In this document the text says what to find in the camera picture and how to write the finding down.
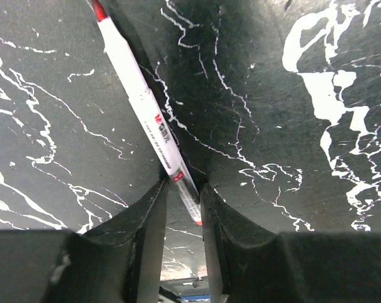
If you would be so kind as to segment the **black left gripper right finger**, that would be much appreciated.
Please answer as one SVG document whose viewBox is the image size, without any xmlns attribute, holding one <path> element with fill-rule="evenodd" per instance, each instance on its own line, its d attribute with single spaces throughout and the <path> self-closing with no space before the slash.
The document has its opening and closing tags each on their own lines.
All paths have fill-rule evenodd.
<svg viewBox="0 0 381 303">
<path fill-rule="evenodd" d="M 381 233 L 282 232 L 201 191 L 212 302 L 381 302 Z"/>
</svg>

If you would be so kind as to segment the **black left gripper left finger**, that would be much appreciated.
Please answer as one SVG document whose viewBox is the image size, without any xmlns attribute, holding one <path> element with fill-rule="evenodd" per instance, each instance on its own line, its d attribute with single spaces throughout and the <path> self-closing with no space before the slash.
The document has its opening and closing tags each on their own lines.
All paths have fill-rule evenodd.
<svg viewBox="0 0 381 303">
<path fill-rule="evenodd" d="M 0 302 L 156 302 L 165 180 L 85 234 L 0 230 Z"/>
</svg>

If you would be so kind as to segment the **white pen with red end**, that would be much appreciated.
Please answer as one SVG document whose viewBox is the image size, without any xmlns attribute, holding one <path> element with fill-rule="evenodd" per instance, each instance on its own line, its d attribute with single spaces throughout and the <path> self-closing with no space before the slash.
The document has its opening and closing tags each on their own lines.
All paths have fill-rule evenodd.
<svg viewBox="0 0 381 303">
<path fill-rule="evenodd" d="M 129 103 L 169 178 L 179 190 L 188 214 L 202 225 L 199 193 L 185 165 L 155 95 L 148 86 L 127 40 L 99 1 L 91 2 L 102 34 L 105 53 L 127 93 Z"/>
</svg>

